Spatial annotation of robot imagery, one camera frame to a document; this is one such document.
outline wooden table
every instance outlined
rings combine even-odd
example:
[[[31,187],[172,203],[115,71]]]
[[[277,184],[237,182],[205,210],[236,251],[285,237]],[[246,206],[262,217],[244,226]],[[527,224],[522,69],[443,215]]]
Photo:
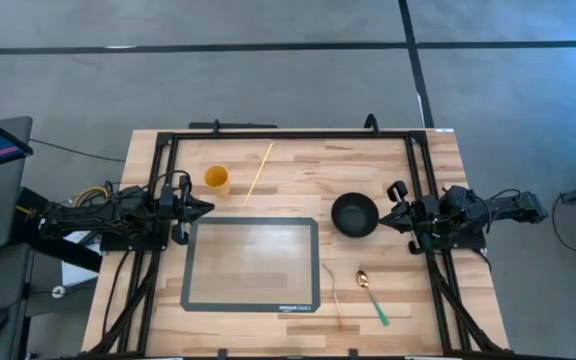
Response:
[[[133,133],[122,186],[148,182],[156,134],[155,130]],[[467,185],[455,134],[435,130],[427,130],[427,134],[438,186]],[[380,225],[366,238],[349,239],[330,219],[331,205],[343,193],[368,195],[383,216],[393,206],[385,193],[393,181],[404,180],[411,189],[404,141],[274,140],[254,193],[242,208],[269,143],[263,139],[182,140],[176,169],[193,176],[195,196],[215,204],[215,211],[208,216],[314,218],[319,223],[320,262],[336,277],[342,329],[338,327],[332,279],[324,270],[320,271],[321,306],[314,313],[184,311],[179,299],[186,247],[171,242],[163,252],[157,278],[147,355],[215,356],[219,348],[228,349],[233,356],[347,355],[349,348],[358,349],[362,355],[441,354],[425,258],[409,254],[406,245],[411,235]],[[421,156],[417,159],[427,191]],[[228,198],[213,196],[203,184],[205,169],[215,164],[230,171],[232,190]],[[100,339],[121,256],[112,253],[104,257],[83,350]],[[453,256],[464,305],[493,341],[508,346],[486,263],[472,251],[454,251]],[[109,324],[124,306],[131,262],[132,255],[120,273]],[[359,268],[369,274],[371,287],[390,318],[389,327],[381,325],[366,293],[357,286],[355,273]],[[459,348],[453,312],[447,303],[446,309],[452,345]],[[138,309],[134,320],[140,314]],[[138,323],[132,323],[129,349],[136,346]]]

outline black floor stripe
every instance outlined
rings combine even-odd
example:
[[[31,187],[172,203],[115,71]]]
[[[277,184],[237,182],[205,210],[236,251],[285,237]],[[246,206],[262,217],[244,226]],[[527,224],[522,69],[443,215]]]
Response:
[[[310,42],[265,44],[214,45],[152,45],[152,46],[86,46],[49,48],[0,48],[0,55],[64,55],[64,54],[135,54],[135,53],[193,53],[193,52],[250,52],[250,51],[306,51],[306,50],[387,50],[406,49],[403,42]]]
[[[399,10],[401,11],[404,32],[406,33],[406,44],[408,45],[408,56],[410,57],[415,89],[417,90],[419,102],[421,103],[421,116],[423,117],[426,128],[434,128],[435,122],[432,118],[432,112],[430,111],[430,100],[428,99],[428,91],[426,90],[426,81],[424,80],[424,73],[421,70],[419,51],[417,51],[417,42],[415,41],[412,19],[410,18],[410,10],[408,9],[408,2],[406,0],[399,0]]]
[[[475,41],[475,42],[420,42],[418,49],[556,49],[576,48],[570,41]]]

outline black bowl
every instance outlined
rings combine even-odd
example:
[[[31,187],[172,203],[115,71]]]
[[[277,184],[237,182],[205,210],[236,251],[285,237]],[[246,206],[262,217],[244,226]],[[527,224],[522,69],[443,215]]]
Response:
[[[332,204],[332,222],[343,234],[364,237],[375,230],[379,220],[377,205],[366,195],[347,193]]]

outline orange cup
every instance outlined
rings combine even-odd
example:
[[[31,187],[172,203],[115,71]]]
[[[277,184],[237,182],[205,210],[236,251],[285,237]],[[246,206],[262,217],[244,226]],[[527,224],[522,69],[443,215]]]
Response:
[[[230,174],[228,169],[221,165],[208,168],[204,173],[204,181],[217,196],[226,196],[230,193]]]

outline spoon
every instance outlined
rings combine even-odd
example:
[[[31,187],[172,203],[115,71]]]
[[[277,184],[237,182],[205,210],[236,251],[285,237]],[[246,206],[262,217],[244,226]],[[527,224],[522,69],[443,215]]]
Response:
[[[362,288],[366,289],[366,291],[368,292],[368,296],[370,296],[370,301],[372,301],[372,304],[375,306],[375,310],[377,310],[377,314],[379,315],[379,320],[381,320],[381,325],[383,326],[390,325],[390,320],[388,320],[386,314],[384,314],[384,312],[381,311],[381,307],[379,307],[379,304],[377,304],[375,296],[372,294],[372,291],[370,291],[369,287],[370,282],[368,281],[368,275],[366,275],[366,273],[361,270],[357,271],[357,284],[359,284],[359,286],[361,286]]]

